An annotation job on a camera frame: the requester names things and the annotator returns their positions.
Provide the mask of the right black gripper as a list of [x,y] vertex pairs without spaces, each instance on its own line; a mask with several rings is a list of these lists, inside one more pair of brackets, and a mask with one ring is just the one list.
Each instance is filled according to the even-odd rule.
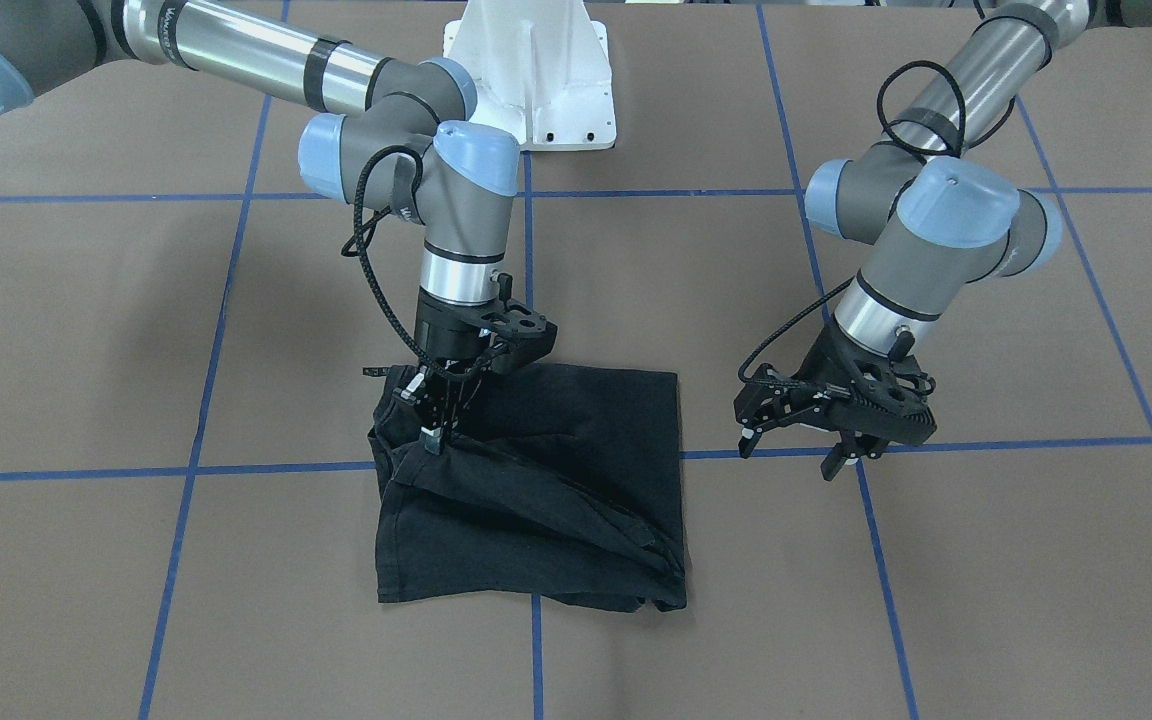
[[465,382],[482,373],[508,376],[552,353],[558,324],[517,300],[463,305],[419,291],[415,343],[419,365],[399,378],[394,401],[420,409],[420,446],[442,455],[458,423],[462,386],[434,387],[435,374]]

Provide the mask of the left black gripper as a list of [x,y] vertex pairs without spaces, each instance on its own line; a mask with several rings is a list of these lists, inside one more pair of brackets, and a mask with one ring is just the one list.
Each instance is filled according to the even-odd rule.
[[750,458],[768,430],[804,425],[838,432],[820,461],[832,482],[861,458],[881,457],[887,444],[920,446],[937,430],[929,396],[934,379],[910,354],[892,359],[861,347],[838,325],[826,325],[795,373],[770,363],[742,378],[733,401],[741,425],[738,456]]

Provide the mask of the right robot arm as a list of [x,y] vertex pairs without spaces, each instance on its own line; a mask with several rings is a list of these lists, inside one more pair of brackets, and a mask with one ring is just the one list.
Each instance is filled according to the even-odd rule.
[[505,265],[521,150],[473,122],[457,61],[403,61],[223,1],[0,1],[0,115],[116,61],[302,111],[301,182],[351,211],[340,255],[414,356],[388,396],[425,450],[467,433],[488,384],[552,351],[556,325]]

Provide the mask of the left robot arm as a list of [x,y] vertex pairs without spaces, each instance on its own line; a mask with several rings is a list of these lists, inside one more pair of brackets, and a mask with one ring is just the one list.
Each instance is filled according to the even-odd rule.
[[935,432],[935,382],[916,361],[967,285],[1023,275],[1059,250],[1064,223],[1051,200],[975,164],[969,152],[1010,118],[1024,83],[1091,22],[1091,1],[1010,1],[980,20],[909,108],[876,113],[881,135],[856,159],[824,162],[803,194],[820,232],[870,247],[829,291],[829,319],[795,373],[749,356],[733,401],[738,455],[774,429],[836,433],[820,473]]

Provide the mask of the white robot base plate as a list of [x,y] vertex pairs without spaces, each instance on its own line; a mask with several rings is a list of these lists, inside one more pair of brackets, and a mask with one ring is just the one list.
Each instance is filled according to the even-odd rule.
[[470,1],[445,24],[442,54],[473,81],[468,119],[511,132],[522,150],[616,143],[608,31],[582,1]]

